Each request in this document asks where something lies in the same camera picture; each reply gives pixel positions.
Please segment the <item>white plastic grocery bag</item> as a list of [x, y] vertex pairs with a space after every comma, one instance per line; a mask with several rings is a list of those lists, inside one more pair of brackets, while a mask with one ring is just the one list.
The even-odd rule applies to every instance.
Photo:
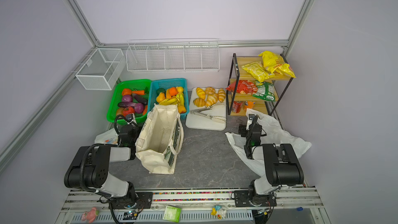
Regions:
[[[283, 130], [279, 121], [274, 117], [256, 110], [249, 110], [246, 116], [250, 114], [259, 116], [258, 124], [262, 126], [266, 133], [266, 136], [261, 137], [262, 144], [291, 144], [298, 158], [301, 158], [311, 148], [312, 144], [310, 142], [292, 136], [289, 132]], [[265, 175], [264, 161], [262, 158], [251, 160], [246, 157], [244, 151], [246, 139], [239, 134], [229, 132], [226, 133], [226, 136], [231, 147], [241, 161], [260, 177]]]

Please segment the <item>cream canvas tote bag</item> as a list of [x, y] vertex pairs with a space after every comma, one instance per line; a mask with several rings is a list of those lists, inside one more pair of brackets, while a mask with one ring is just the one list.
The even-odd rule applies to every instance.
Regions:
[[176, 105], [155, 105], [135, 143], [136, 157], [151, 174], [174, 174], [184, 130]]

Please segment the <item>green snack bag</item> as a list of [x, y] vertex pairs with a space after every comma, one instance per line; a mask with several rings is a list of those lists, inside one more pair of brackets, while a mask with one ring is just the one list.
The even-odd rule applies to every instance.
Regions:
[[276, 90], [272, 83], [255, 81], [255, 85], [258, 91], [252, 95], [253, 97], [264, 101], [276, 101]]

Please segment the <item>red snack bag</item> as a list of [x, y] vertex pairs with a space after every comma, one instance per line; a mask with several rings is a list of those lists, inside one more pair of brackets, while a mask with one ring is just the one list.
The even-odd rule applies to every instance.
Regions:
[[255, 94], [258, 91], [257, 86], [249, 80], [239, 80], [238, 83], [233, 82], [226, 88], [227, 91], [239, 94]]

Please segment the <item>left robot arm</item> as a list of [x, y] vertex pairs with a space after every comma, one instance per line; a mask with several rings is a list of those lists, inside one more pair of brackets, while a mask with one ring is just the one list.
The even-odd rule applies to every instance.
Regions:
[[133, 184], [112, 175], [109, 165], [136, 158], [135, 143], [140, 132], [134, 114], [118, 115], [113, 128], [99, 134], [94, 144], [78, 149], [64, 176], [65, 186], [100, 195], [112, 209], [137, 208]]

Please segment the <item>red tomato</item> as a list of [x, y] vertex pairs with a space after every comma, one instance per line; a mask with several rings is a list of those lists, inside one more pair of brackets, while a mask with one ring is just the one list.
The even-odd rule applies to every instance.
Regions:
[[122, 115], [126, 117], [127, 115], [135, 114], [134, 107], [128, 106], [122, 110]]

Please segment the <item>red soda can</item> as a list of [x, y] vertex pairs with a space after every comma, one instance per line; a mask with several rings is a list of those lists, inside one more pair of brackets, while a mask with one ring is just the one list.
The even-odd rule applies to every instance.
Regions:
[[231, 112], [234, 114], [240, 113], [242, 105], [243, 105], [242, 101], [234, 101], [232, 104]]

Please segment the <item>green plastic basket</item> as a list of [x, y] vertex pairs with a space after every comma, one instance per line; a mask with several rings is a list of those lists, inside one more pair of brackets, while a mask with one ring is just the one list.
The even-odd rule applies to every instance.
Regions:
[[139, 79], [118, 84], [107, 112], [107, 121], [114, 122], [118, 115], [126, 118], [133, 115], [136, 123], [144, 123], [151, 98], [151, 83], [151, 80]]

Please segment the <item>yellow pear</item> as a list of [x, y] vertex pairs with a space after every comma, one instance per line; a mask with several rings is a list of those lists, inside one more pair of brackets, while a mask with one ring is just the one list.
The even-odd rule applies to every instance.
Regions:
[[166, 99], [167, 98], [165, 96], [165, 93], [164, 92], [160, 92], [159, 95], [156, 98], [156, 102], [160, 104], [162, 101], [164, 101]]

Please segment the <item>yellow chip bag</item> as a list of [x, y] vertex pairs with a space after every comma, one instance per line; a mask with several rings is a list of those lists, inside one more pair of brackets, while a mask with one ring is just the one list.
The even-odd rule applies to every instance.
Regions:
[[267, 71], [261, 62], [252, 62], [242, 66], [242, 69], [249, 73], [255, 80], [260, 83], [275, 77], [275, 74]]
[[296, 75], [290, 66], [286, 63], [281, 55], [271, 51], [264, 51], [258, 55], [262, 58], [263, 67], [272, 74], [281, 74], [290, 78], [296, 78]]

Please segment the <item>orange fruit back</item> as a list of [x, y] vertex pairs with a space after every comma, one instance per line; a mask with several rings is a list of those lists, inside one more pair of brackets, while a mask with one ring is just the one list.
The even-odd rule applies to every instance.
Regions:
[[178, 94], [178, 90], [176, 87], [169, 88], [170, 96], [176, 96]]

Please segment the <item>croissant far left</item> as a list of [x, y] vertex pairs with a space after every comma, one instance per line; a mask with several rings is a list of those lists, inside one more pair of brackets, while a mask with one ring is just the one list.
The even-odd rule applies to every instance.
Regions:
[[197, 92], [197, 96], [200, 99], [203, 99], [203, 100], [206, 99], [206, 93], [205, 93], [205, 91], [202, 88], [197, 87], [196, 92]]

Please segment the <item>yellow toy figure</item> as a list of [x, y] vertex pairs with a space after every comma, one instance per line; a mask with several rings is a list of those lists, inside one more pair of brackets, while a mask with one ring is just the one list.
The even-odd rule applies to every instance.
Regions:
[[211, 210], [211, 216], [218, 219], [225, 219], [227, 217], [227, 210], [221, 205], [215, 205]]

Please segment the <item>pink toy figure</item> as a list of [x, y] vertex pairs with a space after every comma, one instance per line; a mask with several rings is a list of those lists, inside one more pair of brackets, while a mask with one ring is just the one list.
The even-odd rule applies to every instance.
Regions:
[[86, 211], [81, 216], [81, 221], [88, 224], [93, 223], [99, 215], [99, 211], [96, 207], [92, 207], [89, 211]]

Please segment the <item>green small box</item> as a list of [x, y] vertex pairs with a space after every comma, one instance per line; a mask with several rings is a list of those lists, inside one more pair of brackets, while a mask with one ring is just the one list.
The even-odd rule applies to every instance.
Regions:
[[167, 205], [164, 210], [163, 220], [178, 223], [180, 222], [180, 216], [181, 208]]

